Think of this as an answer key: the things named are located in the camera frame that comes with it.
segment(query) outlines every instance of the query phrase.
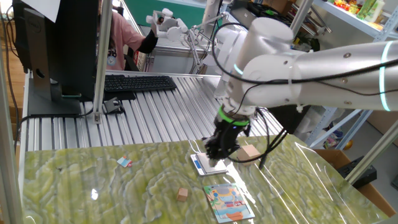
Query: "monitor stand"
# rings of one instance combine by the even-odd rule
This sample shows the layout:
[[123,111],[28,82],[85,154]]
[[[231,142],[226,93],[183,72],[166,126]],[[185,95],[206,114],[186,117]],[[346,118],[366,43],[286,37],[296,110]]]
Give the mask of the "monitor stand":
[[63,98],[60,84],[50,82],[45,17],[28,8],[24,9],[24,14],[33,73],[33,78],[29,79],[28,114],[80,114],[80,102]]
[[49,100],[40,96],[34,86],[34,79],[29,79],[29,96],[27,104],[27,112],[29,115],[73,115],[80,114],[80,102],[75,99],[62,98],[62,92],[59,84],[50,84],[52,92],[58,92],[59,97],[53,96],[53,100]]

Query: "pink shirt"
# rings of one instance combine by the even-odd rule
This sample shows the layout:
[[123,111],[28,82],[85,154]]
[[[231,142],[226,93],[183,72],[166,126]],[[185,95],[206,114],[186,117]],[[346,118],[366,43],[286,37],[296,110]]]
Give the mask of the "pink shirt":
[[116,47],[114,49],[108,50],[108,59],[106,61],[107,70],[124,70],[124,54],[123,47],[128,45],[134,51],[136,51],[140,46],[145,37],[137,33],[132,25],[117,12],[112,13],[112,38]]

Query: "bottle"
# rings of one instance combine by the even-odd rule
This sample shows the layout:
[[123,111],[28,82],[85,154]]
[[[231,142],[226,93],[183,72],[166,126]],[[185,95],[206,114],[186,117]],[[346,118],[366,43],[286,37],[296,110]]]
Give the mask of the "bottle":
[[365,19],[367,13],[369,12],[369,10],[371,10],[371,8],[375,2],[376,2],[376,0],[366,0],[365,3],[363,4],[361,10],[356,15],[356,17],[358,19]]
[[385,5],[383,0],[376,0],[371,10],[367,13],[365,20],[368,22],[375,22],[377,17],[380,15],[383,6]]

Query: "computer monitor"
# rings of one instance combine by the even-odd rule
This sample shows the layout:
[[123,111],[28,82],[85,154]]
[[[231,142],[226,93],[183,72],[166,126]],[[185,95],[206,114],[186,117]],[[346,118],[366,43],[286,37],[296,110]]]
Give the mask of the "computer monitor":
[[[93,98],[98,0],[61,0],[55,22],[20,0],[13,0],[13,7],[15,46],[24,70],[33,73],[28,113],[80,113],[78,100],[63,96],[60,87]],[[50,78],[58,85],[50,84]]]

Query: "person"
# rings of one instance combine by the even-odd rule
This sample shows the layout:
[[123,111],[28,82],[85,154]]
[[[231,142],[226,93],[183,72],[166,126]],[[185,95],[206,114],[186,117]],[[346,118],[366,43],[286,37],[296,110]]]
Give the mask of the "person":
[[149,34],[144,37],[134,30],[132,25],[117,12],[112,12],[111,33],[109,35],[107,70],[124,70],[125,61],[123,47],[125,45],[145,54],[153,51],[157,43],[155,26],[151,27]]

